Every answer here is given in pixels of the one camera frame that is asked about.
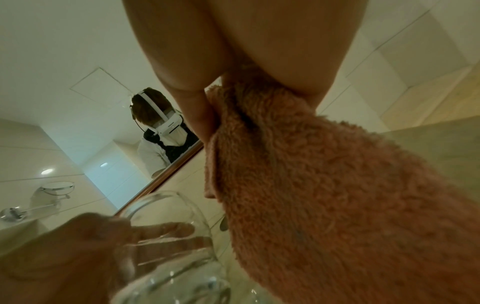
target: brown hair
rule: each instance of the brown hair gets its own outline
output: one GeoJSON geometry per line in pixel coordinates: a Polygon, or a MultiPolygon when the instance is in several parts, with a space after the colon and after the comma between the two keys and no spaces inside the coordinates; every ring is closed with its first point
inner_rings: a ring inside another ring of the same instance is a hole
{"type": "MultiPolygon", "coordinates": [[[[172,104],[161,92],[152,88],[146,88],[143,92],[150,97],[164,113],[174,109],[172,104]]],[[[144,125],[153,126],[161,120],[160,115],[155,112],[140,94],[136,94],[132,97],[130,108],[132,115],[144,125]]]]}

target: glass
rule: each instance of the glass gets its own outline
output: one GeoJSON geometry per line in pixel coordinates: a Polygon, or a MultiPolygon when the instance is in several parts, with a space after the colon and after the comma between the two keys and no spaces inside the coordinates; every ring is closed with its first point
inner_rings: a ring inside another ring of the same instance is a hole
{"type": "Polygon", "coordinates": [[[134,230],[118,248],[111,302],[122,304],[227,304],[230,284],[217,260],[201,211],[172,191],[148,195],[121,215],[134,230]]]}

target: ceiling light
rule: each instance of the ceiling light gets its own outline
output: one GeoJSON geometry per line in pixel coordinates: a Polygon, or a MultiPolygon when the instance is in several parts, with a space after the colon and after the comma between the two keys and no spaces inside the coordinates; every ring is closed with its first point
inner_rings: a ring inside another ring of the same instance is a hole
{"type": "Polygon", "coordinates": [[[52,173],[54,170],[53,169],[47,169],[41,172],[41,175],[47,175],[49,173],[52,173]]]}

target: pink towel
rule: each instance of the pink towel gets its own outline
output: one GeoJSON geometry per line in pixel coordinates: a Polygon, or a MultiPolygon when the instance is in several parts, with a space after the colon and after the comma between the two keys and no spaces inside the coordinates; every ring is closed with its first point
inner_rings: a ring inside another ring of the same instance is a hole
{"type": "Polygon", "coordinates": [[[480,303],[480,209],[381,136],[265,79],[214,87],[207,196],[285,303],[480,303]]]}

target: black vest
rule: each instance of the black vest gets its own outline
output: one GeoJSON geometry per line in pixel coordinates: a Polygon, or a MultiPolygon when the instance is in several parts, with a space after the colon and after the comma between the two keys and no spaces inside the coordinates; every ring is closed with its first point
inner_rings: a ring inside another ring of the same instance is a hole
{"type": "Polygon", "coordinates": [[[199,138],[187,127],[185,123],[180,125],[187,133],[185,143],[183,146],[174,147],[174,146],[166,146],[161,140],[158,134],[155,134],[152,130],[147,129],[143,134],[143,138],[150,141],[151,143],[157,144],[161,146],[162,149],[165,150],[165,154],[168,157],[170,163],[173,163],[177,158],[180,157],[189,147],[193,146],[199,138]]]}

